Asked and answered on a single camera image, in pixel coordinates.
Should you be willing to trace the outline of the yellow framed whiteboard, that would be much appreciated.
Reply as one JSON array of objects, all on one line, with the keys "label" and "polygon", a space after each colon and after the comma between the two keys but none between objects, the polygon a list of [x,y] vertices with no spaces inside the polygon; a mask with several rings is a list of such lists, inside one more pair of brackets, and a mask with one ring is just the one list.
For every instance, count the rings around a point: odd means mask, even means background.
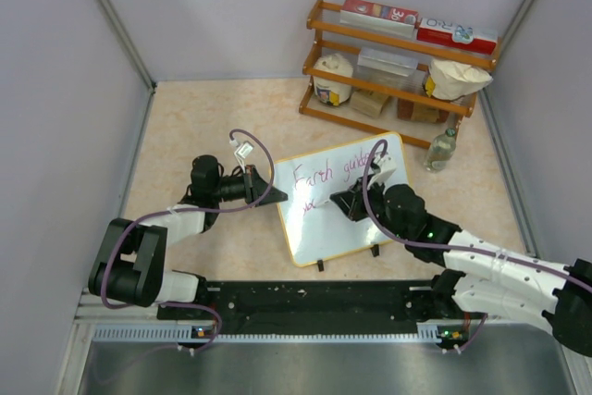
[{"label": "yellow framed whiteboard", "polygon": [[350,221],[331,203],[314,208],[334,192],[345,191],[364,173],[377,141],[387,141],[387,153],[397,170],[385,185],[407,184],[409,175],[399,133],[391,131],[354,142],[300,154],[275,163],[274,187],[288,195],[278,205],[292,262],[296,266],[355,253],[389,238],[370,219]]}]

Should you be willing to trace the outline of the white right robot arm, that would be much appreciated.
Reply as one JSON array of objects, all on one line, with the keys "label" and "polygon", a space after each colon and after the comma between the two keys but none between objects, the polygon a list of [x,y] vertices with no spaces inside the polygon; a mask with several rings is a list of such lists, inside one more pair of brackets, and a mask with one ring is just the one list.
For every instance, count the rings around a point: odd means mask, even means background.
[{"label": "white right robot arm", "polygon": [[591,264],[572,265],[511,253],[431,215],[407,184],[349,189],[330,202],[351,221],[369,218],[416,259],[443,267],[432,282],[432,306],[442,316],[459,311],[494,315],[550,334],[562,346],[591,354]]}]

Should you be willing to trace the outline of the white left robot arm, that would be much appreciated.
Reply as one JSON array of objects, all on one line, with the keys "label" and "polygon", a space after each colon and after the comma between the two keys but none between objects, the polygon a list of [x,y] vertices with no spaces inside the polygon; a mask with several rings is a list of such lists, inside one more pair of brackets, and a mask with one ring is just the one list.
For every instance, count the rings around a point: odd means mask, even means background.
[{"label": "white left robot arm", "polygon": [[176,302],[189,317],[204,315],[210,297],[199,289],[202,279],[166,271],[167,247],[206,232],[221,213],[220,204],[238,200],[253,208],[285,202],[288,195],[265,181],[253,165],[238,166],[226,175],[214,156],[196,157],[191,182],[178,204],[138,221],[116,218],[108,224],[89,276],[89,292],[111,305]]}]

